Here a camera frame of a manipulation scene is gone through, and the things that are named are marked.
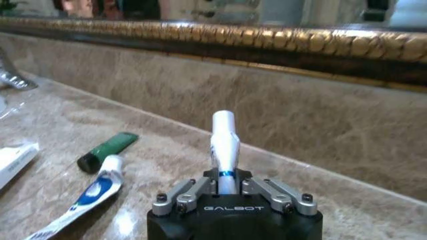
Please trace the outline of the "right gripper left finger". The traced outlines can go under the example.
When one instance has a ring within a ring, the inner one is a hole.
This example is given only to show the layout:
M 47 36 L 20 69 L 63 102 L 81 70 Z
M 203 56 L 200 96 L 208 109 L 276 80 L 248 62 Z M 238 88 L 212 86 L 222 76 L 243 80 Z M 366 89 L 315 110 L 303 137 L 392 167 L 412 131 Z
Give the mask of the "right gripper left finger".
M 168 215 L 172 210 L 179 214 L 187 214 L 198 208 L 198 200 L 202 195 L 215 195 L 218 193 L 218 173 L 216 169 L 203 172 L 198 179 L 186 179 L 179 182 L 165 193 L 165 200 L 155 200 L 152 203 L 153 215 Z

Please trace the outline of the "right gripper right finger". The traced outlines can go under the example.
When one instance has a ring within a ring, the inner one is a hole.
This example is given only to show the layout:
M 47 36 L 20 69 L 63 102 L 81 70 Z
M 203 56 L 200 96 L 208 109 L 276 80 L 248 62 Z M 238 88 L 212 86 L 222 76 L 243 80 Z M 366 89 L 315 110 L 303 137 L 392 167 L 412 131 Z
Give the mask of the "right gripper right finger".
M 311 193 L 300 193 L 295 188 L 276 179 L 246 177 L 242 181 L 242 193 L 260 194 L 278 213 L 288 215 L 298 212 L 303 216 L 318 214 L 318 202 Z

